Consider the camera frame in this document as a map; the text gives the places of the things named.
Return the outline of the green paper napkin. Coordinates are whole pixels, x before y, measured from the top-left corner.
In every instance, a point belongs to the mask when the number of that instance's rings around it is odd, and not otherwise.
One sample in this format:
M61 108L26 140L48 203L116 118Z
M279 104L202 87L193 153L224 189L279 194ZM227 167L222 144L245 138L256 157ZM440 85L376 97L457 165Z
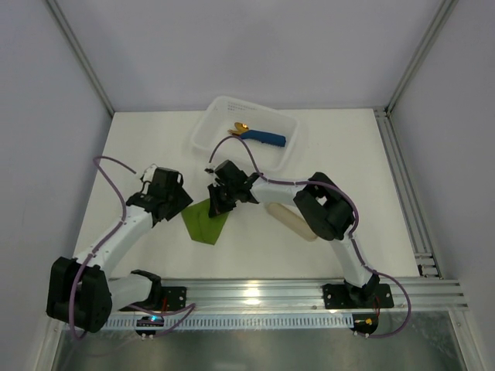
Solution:
M213 246L220 237L229 213L209 217L209 211L210 200L205 199L186 207L181 216L191 240Z

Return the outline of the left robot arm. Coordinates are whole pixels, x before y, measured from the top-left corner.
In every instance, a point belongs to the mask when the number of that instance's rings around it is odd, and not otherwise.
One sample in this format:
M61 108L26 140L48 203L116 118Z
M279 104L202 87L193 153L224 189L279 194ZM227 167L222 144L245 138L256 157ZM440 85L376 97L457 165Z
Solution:
M59 257L49 277L46 313L85 332L98 332L111 313L136 306L162 307L162 279L133 270L111 279L127 252L158 223L170 221L192 203L183 175L152 165L141 177L142 189L123 202L122 216L102 238L72 258Z

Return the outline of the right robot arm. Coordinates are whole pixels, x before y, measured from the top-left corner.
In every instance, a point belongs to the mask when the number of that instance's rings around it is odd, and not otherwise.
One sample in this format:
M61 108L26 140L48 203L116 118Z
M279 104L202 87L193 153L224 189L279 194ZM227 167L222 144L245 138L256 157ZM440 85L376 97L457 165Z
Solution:
M280 204L295 207L309 230L330 243L343 269L342 284L324 284L325 308L374 308L387 302L387 286L360 254L353 232L359 221L356 207L325 174L307 180L268 179L261 173L247 175L232 161L206 168L213 176L208 185L209 217L232 211L238 203Z

